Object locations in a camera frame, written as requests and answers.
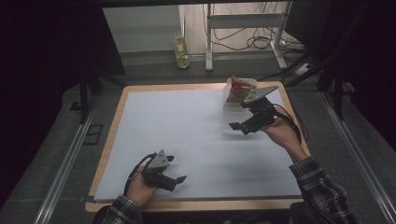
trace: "wall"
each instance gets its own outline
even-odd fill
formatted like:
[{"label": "wall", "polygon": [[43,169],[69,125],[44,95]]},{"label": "wall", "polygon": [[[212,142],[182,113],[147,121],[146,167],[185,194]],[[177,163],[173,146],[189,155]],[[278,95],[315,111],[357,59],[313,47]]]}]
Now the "wall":
[{"label": "wall", "polygon": [[169,50],[180,30],[179,6],[104,8],[119,53]]}]

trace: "person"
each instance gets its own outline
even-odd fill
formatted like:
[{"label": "person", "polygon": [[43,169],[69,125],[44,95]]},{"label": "person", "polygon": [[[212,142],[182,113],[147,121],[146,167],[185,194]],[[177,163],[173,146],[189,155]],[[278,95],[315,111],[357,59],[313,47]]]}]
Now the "person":
[{"label": "person", "polygon": [[[282,109],[276,110],[285,114]],[[261,131],[290,155],[293,162],[290,169],[296,177],[307,210],[316,223],[358,223],[348,209],[344,188],[330,179],[314,157],[306,155],[297,135],[285,120],[277,118],[273,124],[261,128]],[[106,213],[101,223],[142,223],[139,209],[149,202],[156,190],[155,187],[147,186],[143,176],[136,173],[127,195],[120,195],[111,206],[99,211]]]}]

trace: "table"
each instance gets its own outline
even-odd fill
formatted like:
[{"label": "table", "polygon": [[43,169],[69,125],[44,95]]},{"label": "table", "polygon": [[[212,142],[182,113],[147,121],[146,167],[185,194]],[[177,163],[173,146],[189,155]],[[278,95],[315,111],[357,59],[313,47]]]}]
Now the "table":
[{"label": "table", "polygon": [[[94,196],[100,179],[105,171],[106,163],[110,155],[111,148],[115,141],[117,129],[120,125],[120,118],[125,106],[126,99],[129,92],[134,91],[182,91],[182,90],[218,90],[223,89],[225,83],[211,83],[211,84],[183,84],[183,85],[155,85],[155,86],[129,86],[126,87],[120,98],[120,103],[117,108],[113,123],[111,125],[105,148],[99,162],[96,175],[92,181],[92,187],[89,195]],[[285,108],[295,118],[294,112],[291,109],[290,100],[286,94],[283,85],[280,82],[259,82],[259,88],[274,86],[279,87],[279,92],[284,103]],[[309,155],[306,142],[302,142],[305,153]],[[227,201],[188,201],[188,202],[152,202],[147,204],[143,212],[186,212],[186,211],[227,211],[227,210],[262,210],[262,209],[289,209],[292,203],[301,202],[302,199],[259,199],[259,200],[227,200]],[[101,207],[109,205],[109,203],[86,203],[85,209],[88,212],[96,212]]]}]

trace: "plaid shirt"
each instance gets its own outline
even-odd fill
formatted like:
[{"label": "plaid shirt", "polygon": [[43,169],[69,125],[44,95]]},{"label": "plaid shirt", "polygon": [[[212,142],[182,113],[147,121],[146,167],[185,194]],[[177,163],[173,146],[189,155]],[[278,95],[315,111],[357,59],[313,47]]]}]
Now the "plaid shirt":
[{"label": "plaid shirt", "polygon": [[102,224],[132,224],[142,223],[139,207],[123,195],[111,204]]},{"label": "plaid shirt", "polygon": [[290,167],[311,212],[319,223],[358,223],[347,207],[347,193],[313,157]]}]

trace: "white surface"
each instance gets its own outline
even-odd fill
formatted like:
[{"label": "white surface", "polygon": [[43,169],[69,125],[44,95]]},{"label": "white surface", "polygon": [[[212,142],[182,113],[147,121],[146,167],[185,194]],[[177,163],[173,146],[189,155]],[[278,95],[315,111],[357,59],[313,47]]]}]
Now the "white surface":
[{"label": "white surface", "polygon": [[[267,97],[283,105],[279,91]],[[301,195],[283,148],[261,132],[225,130],[222,99],[222,90],[129,93],[94,199],[116,199],[133,168],[161,149],[175,156],[164,174],[187,178],[153,200]]]},{"label": "white surface", "polygon": [[180,31],[179,6],[103,9],[119,53],[173,50]]}]

